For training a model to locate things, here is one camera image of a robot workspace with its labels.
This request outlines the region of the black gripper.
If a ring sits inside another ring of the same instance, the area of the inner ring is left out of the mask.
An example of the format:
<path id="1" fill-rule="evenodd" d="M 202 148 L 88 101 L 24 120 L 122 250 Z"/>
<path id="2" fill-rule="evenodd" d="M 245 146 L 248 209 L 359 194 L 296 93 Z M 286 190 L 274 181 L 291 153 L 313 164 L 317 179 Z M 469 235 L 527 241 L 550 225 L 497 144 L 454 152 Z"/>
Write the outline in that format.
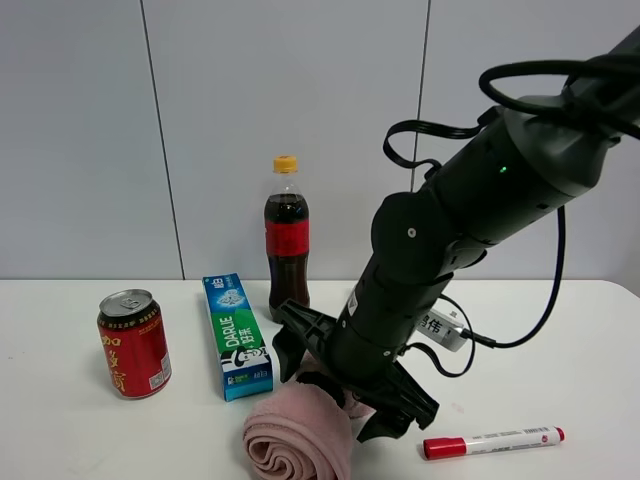
<path id="1" fill-rule="evenodd" d="M 351 322 L 293 300 L 277 309 L 277 318 L 282 328 L 272 346 L 280 382 L 289 381 L 303 356 L 310 354 L 326 376 L 374 410 L 358 433 L 358 442 L 399 439 L 412 423 L 425 429 L 435 420 L 439 403 L 397 362 L 406 342 L 391 344 L 391 328 L 375 326 L 369 337 L 361 336 Z"/>

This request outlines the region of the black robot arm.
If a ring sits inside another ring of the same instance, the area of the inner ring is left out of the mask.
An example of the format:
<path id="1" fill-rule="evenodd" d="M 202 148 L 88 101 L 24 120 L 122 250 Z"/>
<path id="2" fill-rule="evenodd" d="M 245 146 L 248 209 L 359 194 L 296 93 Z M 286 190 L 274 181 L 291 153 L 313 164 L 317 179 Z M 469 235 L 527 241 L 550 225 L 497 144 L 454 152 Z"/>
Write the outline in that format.
<path id="1" fill-rule="evenodd" d="M 454 273 L 598 182 L 622 136 L 639 134 L 639 35 L 585 61 L 496 66 L 479 79 L 493 101 L 470 129 L 409 120 L 393 133 L 461 139 L 449 161 L 428 161 L 415 192 L 387 196 L 371 227 L 372 255 L 349 303 L 332 318 L 294 301 L 276 311 L 280 378 L 305 354 L 374 410 L 360 441 L 399 438 L 438 411 L 399 364 L 411 335 Z"/>

